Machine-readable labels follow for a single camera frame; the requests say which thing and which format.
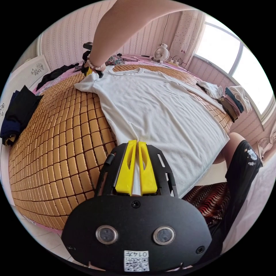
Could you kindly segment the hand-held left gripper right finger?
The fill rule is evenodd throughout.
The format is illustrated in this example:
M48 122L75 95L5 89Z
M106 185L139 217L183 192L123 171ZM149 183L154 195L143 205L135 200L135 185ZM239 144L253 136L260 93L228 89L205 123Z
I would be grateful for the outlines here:
M142 195L152 195L157 192L154 171L145 142L138 142L140 190Z

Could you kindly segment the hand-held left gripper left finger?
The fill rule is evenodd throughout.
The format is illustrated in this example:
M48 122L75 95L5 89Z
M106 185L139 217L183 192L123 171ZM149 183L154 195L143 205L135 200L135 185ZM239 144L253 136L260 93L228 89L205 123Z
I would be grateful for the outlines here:
M131 196L134 183L137 140L130 140L126 144L121 167L115 185L118 194Z

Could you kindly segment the person's right hand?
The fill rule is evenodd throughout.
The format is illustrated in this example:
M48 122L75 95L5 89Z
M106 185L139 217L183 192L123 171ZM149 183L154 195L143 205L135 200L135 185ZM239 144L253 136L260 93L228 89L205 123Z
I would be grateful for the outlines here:
M106 69L106 65L103 61L100 61L100 59L96 59L95 57L92 57L92 54L89 55L89 58L87 59L85 63L86 68L90 68L93 70L93 72L104 72Z

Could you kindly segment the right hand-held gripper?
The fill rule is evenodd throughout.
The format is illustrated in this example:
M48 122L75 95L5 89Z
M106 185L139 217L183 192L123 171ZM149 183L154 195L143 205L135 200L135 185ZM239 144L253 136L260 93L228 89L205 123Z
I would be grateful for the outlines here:
M85 77L94 72L94 70L91 67L87 67L87 68L85 67L85 63L86 63L87 59L89 58L90 52L91 52L91 50L86 51L83 54L83 64L82 64L82 67L81 67L81 72L84 74ZM103 75L104 75L103 72L101 72L101 71L98 72L97 74L98 74L99 78L102 78Z

